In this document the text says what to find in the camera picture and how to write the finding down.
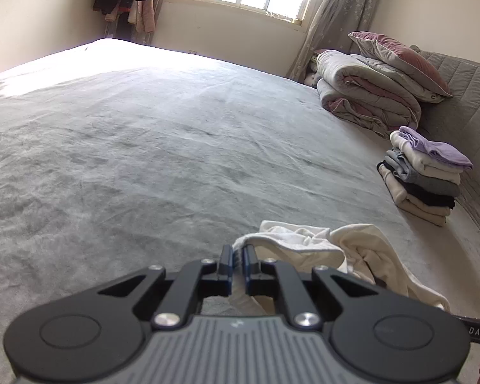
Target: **white towel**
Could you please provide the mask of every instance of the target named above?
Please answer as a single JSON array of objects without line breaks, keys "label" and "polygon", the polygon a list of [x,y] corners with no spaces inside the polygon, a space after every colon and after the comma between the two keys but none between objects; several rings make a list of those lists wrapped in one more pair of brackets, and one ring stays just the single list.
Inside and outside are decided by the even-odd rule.
[{"label": "white towel", "polygon": [[450,182],[459,185],[461,183],[461,177],[459,173],[462,172],[462,169],[458,169],[447,164],[440,163],[437,160],[434,160],[429,155],[421,151],[414,150],[411,147],[411,144],[408,140],[400,136],[399,131],[392,132],[389,135],[391,144],[393,147],[398,147],[413,168],[417,172],[421,173],[424,176],[430,176],[431,178],[449,180]]},{"label": "white towel", "polygon": [[[301,272],[310,272],[314,266],[323,264],[372,284],[377,277],[389,290],[449,311],[448,300],[421,284],[401,263],[380,229],[372,224],[351,224],[331,230],[264,220],[260,232],[240,237],[233,250],[246,244],[255,247],[259,259],[287,261]],[[240,264],[236,264],[231,304],[244,314],[267,314],[266,300],[246,296],[242,280]]]}]

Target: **metal bolt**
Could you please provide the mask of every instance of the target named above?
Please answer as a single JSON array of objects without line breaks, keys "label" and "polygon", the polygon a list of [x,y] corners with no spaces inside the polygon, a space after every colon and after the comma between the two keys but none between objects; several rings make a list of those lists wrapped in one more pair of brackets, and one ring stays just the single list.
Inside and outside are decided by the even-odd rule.
[{"label": "metal bolt", "polygon": [[315,326],[320,322],[318,315],[311,312],[299,313],[293,320],[295,320],[295,323],[299,326]]},{"label": "metal bolt", "polygon": [[180,317],[175,313],[164,312],[155,316],[155,323],[158,326],[174,326],[180,322]]}]

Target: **sheer curtain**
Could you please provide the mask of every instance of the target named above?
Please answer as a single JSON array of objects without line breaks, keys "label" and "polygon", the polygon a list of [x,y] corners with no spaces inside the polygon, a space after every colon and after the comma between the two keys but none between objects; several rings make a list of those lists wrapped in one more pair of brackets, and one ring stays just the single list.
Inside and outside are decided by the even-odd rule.
[{"label": "sheer curtain", "polygon": [[287,77],[302,82],[311,55],[316,49],[355,51],[348,33],[366,30],[377,0],[322,0],[311,21],[306,39]]}]

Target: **beige wall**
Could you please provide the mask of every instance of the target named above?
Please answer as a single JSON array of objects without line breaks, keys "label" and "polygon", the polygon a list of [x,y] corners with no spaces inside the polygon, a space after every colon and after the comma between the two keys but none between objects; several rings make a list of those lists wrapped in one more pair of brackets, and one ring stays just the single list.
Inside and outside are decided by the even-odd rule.
[{"label": "beige wall", "polygon": [[305,34],[282,20],[208,2],[163,3],[153,46],[285,76]]},{"label": "beige wall", "polygon": [[480,0],[379,0],[370,30],[480,62]]},{"label": "beige wall", "polygon": [[0,0],[0,72],[103,36],[94,0]]}]

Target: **gray bedsheet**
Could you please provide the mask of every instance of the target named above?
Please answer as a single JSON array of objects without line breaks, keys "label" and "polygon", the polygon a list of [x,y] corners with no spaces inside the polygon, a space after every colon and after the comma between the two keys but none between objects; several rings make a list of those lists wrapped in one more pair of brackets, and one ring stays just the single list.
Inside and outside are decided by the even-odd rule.
[{"label": "gray bedsheet", "polygon": [[[438,228],[396,208],[375,169],[388,145],[325,111],[316,89],[121,41],[2,74],[0,382],[1,336],[20,312],[216,257],[263,219],[374,223],[454,312],[480,317],[480,248],[473,259],[475,239],[456,231],[472,221],[456,207]],[[232,312],[219,299],[205,310]]]}]

